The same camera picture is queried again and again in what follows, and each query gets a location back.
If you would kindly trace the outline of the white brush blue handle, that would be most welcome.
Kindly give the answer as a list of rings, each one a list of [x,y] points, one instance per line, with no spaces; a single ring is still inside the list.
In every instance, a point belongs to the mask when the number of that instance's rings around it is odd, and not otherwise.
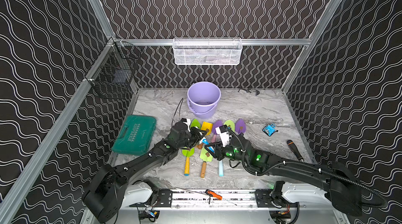
[[[223,143],[224,146],[226,146],[230,142],[229,132],[228,131],[226,133],[224,133],[224,134],[219,135],[219,138],[220,138],[220,140],[221,140],[221,142]],[[206,140],[206,138],[203,140],[203,144],[209,144],[209,142]]]

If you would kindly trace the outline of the green trowel yellow handle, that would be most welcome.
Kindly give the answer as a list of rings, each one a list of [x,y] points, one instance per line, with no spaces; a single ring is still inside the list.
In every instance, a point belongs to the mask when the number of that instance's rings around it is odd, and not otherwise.
[[[189,176],[189,171],[190,171],[190,157],[194,154],[195,149],[187,149],[187,150],[182,150],[182,155],[186,157],[185,161],[185,169],[184,169],[184,175]]]

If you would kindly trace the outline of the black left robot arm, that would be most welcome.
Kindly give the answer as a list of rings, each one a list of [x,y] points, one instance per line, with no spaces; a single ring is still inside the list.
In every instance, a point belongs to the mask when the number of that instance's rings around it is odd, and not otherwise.
[[[106,223],[121,208],[129,184],[173,160],[179,150],[195,147],[208,132],[183,121],[175,123],[168,136],[144,155],[122,165],[102,166],[84,190],[82,202],[100,223]]]

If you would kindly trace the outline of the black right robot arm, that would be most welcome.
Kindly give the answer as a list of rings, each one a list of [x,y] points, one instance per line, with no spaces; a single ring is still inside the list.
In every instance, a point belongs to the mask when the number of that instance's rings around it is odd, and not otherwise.
[[[254,176],[281,176],[323,190],[325,201],[347,215],[359,217],[363,207],[385,208],[387,200],[379,192],[363,185],[343,164],[330,166],[289,160],[268,151],[256,149],[242,134],[227,132],[228,141],[214,142],[204,148],[221,161],[237,161]]]

